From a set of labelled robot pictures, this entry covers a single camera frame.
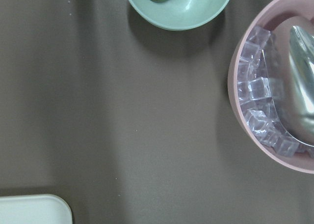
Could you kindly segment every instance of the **pink bowl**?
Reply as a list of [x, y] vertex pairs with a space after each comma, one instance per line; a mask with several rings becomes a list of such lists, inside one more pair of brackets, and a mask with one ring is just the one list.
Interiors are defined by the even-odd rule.
[[306, 173], [314, 173], [314, 159], [311, 159], [308, 154], [295, 154], [292, 158], [283, 157], [277, 155], [272, 148], [263, 146], [251, 130], [246, 125], [243, 113], [240, 108], [240, 103], [237, 94], [237, 71], [244, 43], [252, 30], [256, 25], [259, 25], [268, 30], [274, 30], [282, 21], [293, 16], [304, 16], [309, 20], [314, 19], [314, 0], [273, 0], [267, 5], [250, 24], [249, 28], [245, 32], [243, 38], [238, 43], [234, 55], [231, 59], [229, 74], [228, 74], [228, 93], [231, 102], [232, 109], [238, 119], [241, 127], [254, 141], [254, 143], [264, 151], [269, 157], [277, 161], [278, 163]]

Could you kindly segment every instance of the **green bowl rim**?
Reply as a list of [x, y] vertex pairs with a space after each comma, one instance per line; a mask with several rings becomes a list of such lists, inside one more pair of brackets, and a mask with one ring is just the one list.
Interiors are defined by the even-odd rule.
[[137, 8], [137, 6], [135, 5], [135, 3], [133, 2], [133, 0], [129, 0], [130, 4], [133, 6], [133, 8], [144, 18], [146, 19], [148, 22], [150, 22], [151, 24], [159, 27], [159, 28], [163, 28], [166, 30], [172, 30], [172, 31], [180, 31], [180, 30], [189, 30], [189, 29], [193, 29], [193, 28], [197, 28], [200, 27], [206, 23], [208, 23], [209, 21], [211, 21], [212, 19], [214, 19], [218, 14], [221, 13], [221, 11], [226, 7], [226, 5], [228, 4], [230, 0], [226, 0], [225, 3], [220, 7], [220, 9], [218, 9], [216, 11], [216, 13], [214, 13], [212, 16], [210, 16], [208, 19], [205, 19], [204, 21], [194, 24], [194, 25], [190, 25], [190, 26], [185, 26], [185, 27], [175, 27], [175, 26], [168, 26], [168, 25], [164, 25], [161, 23], [158, 23], [156, 21], [154, 21], [153, 19], [151, 19], [150, 17], [148, 17], [147, 15], [145, 15], [140, 9]]

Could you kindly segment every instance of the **bowl rim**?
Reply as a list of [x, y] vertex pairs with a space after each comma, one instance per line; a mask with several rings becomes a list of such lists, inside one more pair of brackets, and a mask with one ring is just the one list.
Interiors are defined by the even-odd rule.
[[248, 27], [248, 29], [245, 31], [243, 37], [241, 38], [241, 40], [239, 41], [239, 45], [237, 48], [237, 51], [235, 51], [235, 58], [234, 58], [234, 62], [232, 62], [231, 64], [233, 65], [232, 67], [234, 68], [233, 71], [233, 79], [232, 79], [232, 84], [233, 84], [233, 94], [235, 96], [235, 107], [237, 112], [239, 113], [239, 120], [241, 121], [242, 126], [245, 129], [245, 132], [249, 135], [249, 137], [254, 141], [254, 143], [264, 152], [266, 153], [270, 158], [272, 158], [273, 160], [275, 160], [276, 162], [280, 163], [281, 165], [284, 165], [285, 167], [288, 167], [290, 169], [296, 170], [296, 171], [300, 171], [300, 172], [304, 172], [304, 173], [311, 173], [314, 174], [314, 170], [310, 170], [310, 169], [306, 169], [306, 168], [300, 168], [297, 167], [295, 165], [289, 164], [283, 160], [281, 160], [279, 157], [275, 156], [273, 153], [271, 153], [264, 145], [262, 145], [257, 139], [256, 137], [253, 135], [253, 133], [251, 132], [251, 130], [249, 129], [249, 127], [247, 126], [245, 119], [244, 119], [244, 115], [242, 113], [241, 107], [240, 107], [240, 102], [237, 100], [238, 99], [238, 92], [237, 92], [237, 87], [236, 87], [236, 83], [237, 83], [237, 71], [238, 71], [238, 63], [240, 61], [240, 53], [243, 49], [243, 46], [245, 44], [245, 41], [250, 33], [250, 31], [253, 29], [254, 26], [257, 25], [258, 21], [261, 19], [261, 17], [269, 10], [271, 9], [271, 7], [273, 7], [277, 2], [279, 2], [280, 0], [273, 0], [271, 1], [267, 6], [265, 6], [264, 9], [262, 9], [262, 11], [256, 16], [256, 18], [251, 22], [250, 26]]
[[146, 19], [149, 23], [155, 25], [156, 27], [165, 29], [165, 30], [170, 30], [170, 31], [183, 31], [183, 30], [189, 30], [189, 29], [193, 29], [193, 28], [197, 28], [200, 27], [206, 23], [208, 23], [209, 21], [211, 21], [212, 19], [214, 19], [216, 16], [218, 16], [218, 14], [220, 14], [222, 12], [222, 10], [227, 6], [227, 4], [229, 3], [230, 0], [225, 0], [225, 2], [223, 3], [223, 5], [213, 14], [211, 15], [209, 18], [203, 20], [202, 22], [193, 24], [193, 25], [188, 25], [188, 26], [170, 26], [170, 25], [166, 25], [166, 24], [162, 24], [159, 22], [154, 21], [153, 19], [151, 19], [149, 16], [145, 15], [138, 7], [137, 5], [133, 2], [133, 0], [128, 0], [130, 2], [130, 4], [132, 5], [132, 7], [144, 18]]

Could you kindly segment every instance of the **ice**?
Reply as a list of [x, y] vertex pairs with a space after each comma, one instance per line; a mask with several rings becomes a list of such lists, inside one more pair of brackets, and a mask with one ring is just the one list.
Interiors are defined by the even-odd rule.
[[271, 121], [269, 121], [263, 111], [248, 110], [244, 118], [246, 124], [256, 137], [263, 138], [266, 136], [267, 129], [271, 126]]
[[281, 101], [286, 97], [284, 81], [279, 78], [268, 78], [271, 85], [271, 97], [274, 100]]
[[281, 133], [277, 131], [275, 128], [269, 128], [264, 137], [258, 138], [259, 142], [268, 147], [273, 147], [278, 138], [281, 136]]
[[258, 65], [260, 57], [260, 46], [246, 41], [241, 52], [241, 58], [254, 65]]
[[245, 112], [246, 110], [257, 110], [257, 109], [258, 109], [258, 106], [253, 100], [246, 101], [243, 104], [241, 104], [242, 112]]
[[308, 146], [308, 147], [306, 148], [306, 151], [309, 153], [309, 156], [310, 156], [311, 158], [314, 158], [314, 147]]
[[290, 133], [286, 130], [280, 121], [273, 122], [274, 127], [284, 136], [290, 136]]
[[265, 58], [264, 58], [264, 54], [262, 52], [261, 57], [260, 57], [260, 64], [257, 66], [256, 68], [256, 77], [263, 77], [263, 78], [267, 78], [268, 74], [267, 74], [267, 69], [266, 69], [266, 64], [265, 64]]
[[263, 49], [268, 39], [270, 38], [270, 35], [271, 33], [269, 30], [266, 30], [260, 26], [255, 26], [250, 32], [247, 40], [259, 45], [261, 49]]
[[237, 83], [237, 94], [238, 94], [240, 103], [247, 102], [250, 100], [250, 93], [247, 86], [247, 82]]
[[265, 104], [268, 104], [269, 102], [272, 101], [272, 98], [265, 98], [265, 99], [260, 99], [260, 100], [254, 100], [256, 102], [257, 107], [259, 110], [262, 110]]
[[237, 71], [237, 80], [239, 82], [253, 80], [256, 78], [257, 68], [250, 62], [240, 59]]
[[296, 139], [286, 136], [278, 137], [277, 142], [273, 146], [277, 154], [285, 157], [292, 157], [298, 147], [299, 142]]
[[272, 69], [278, 69], [281, 66], [280, 54], [275, 46], [275, 43], [276, 35], [272, 33], [267, 44], [262, 50], [266, 66], [268, 65]]
[[300, 143], [296, 152], [297, 153], [304, 153], [307, 150], [307, 147], [308, 147], [308, 145]]
[[268, 78], [259, 77], [248, 83], [251, 100], [269, 98], [271, 96]]
[[275, 105], [273, 101], [266, 103], [262, 106], [262, 111], [265, 113], [265, 115], [273, 122], [278, 122], [279, 117], [276, 112]]

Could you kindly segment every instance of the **green bowl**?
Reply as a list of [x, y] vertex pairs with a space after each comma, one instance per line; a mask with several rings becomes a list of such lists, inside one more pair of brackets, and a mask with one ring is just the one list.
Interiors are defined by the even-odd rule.
[[215, 18], [229, 0], [129, 0], [151, 24], [166, 30], [187, 30]]

